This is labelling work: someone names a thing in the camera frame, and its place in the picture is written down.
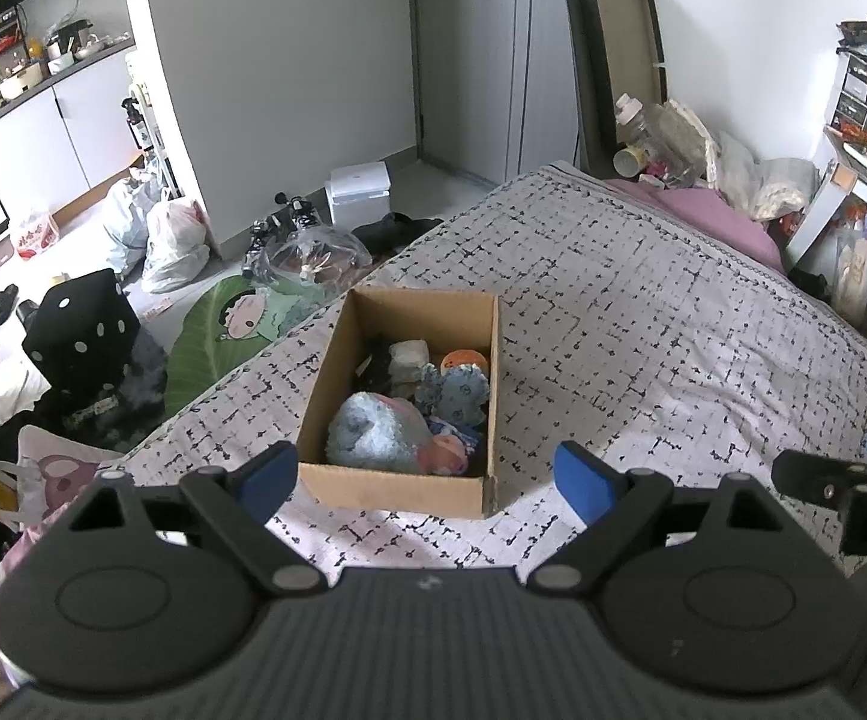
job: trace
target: kitchen counter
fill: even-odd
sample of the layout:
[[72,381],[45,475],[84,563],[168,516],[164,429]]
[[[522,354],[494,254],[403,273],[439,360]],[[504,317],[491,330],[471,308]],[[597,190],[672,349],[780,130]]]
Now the kitchen counter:
[[[22,95],[20,95],[15,100],[10,100],[9,103],[3,103],[3,107],[0,108],[0,119],[10,113],[14,108],[18,108],[20,105],[23,105],[30,100],[30,98],[35,98],[36,95],[49,89],[56,83],[59,83],[63,79],[68,79],[70,76],[78,73],[82,69],[85,69],[96,62],[106,59],[108,56],[113,56],[115,53],[123,52],[123,50],[132,49],[137,45],[137,42],[134,41],[133,38],[130,40],[124,41],[123,43],[117,43],[115,46],[110,46],[108,49],[102,50],[102,52],[96,52],[93,56],[88,56],[86,59],[83,59],[79,62],[74,62],[70,67],[66,70],[60,71],[60,73],[55,74],[55,76],[49,76],[47,79],[43,79],[40,83],[34,86],[32,89],[27,89]],[[123,90],[123,97],[126,97],[127,90]]]

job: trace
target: black slipper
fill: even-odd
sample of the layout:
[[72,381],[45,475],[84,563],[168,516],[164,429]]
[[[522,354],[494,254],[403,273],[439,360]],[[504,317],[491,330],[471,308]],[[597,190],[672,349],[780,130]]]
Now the black slipper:
[[10,318],[10,312],[17,302],[17,295],[19,295],[19,287],[16,284],[11,284],[0,292],[0,325]]
[[28,333],[30,332],[30,325],[33,324],[33,317],[36,317],[39,309],[40,306],[33,303],[33,300],[24,300],[17,306],[17,319]]

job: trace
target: cardboard box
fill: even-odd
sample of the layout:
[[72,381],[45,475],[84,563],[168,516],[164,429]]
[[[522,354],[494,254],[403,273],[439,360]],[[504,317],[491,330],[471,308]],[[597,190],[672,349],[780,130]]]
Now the cardboard box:
[[[344,298],[334,333],[304,414],[297,452],[300,478],[325,506],[385,509],[437,517],[489,517],[496,510],[499,300],[487,293],[355,287]],[[423,338],[431,355],[476,349],[490,361],[484,476],[427,476],[331,466],[324,450],[329,423],[353,393],[353,378],[367,356],[367,341]]]

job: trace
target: bed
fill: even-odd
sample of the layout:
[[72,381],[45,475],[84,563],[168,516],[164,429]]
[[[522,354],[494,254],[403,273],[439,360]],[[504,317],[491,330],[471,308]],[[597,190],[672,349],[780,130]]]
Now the bed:
[[[376,271],[374,283],[502,299],[502,510],[483,521],[319,506],[302,487],[269,528],[331,579],[348,565],[515,565],[582,527],[553,488],[574,439],[681,485],[781,449],[865,461],[867,341],[782,274],[572,167],[497,188]],[[338,306],[220,380],[129,456],[137,483],[235,469],[294,439]],[[785,500],[830,554],[835,514]]]

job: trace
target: green cartoon rug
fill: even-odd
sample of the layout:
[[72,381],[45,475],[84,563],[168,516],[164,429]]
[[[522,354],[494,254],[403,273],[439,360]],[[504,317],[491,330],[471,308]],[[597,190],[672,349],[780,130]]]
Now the green cartoon rug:
[[166,418],[316,310],[299,295],[230,276],[190,309],[167,363]]

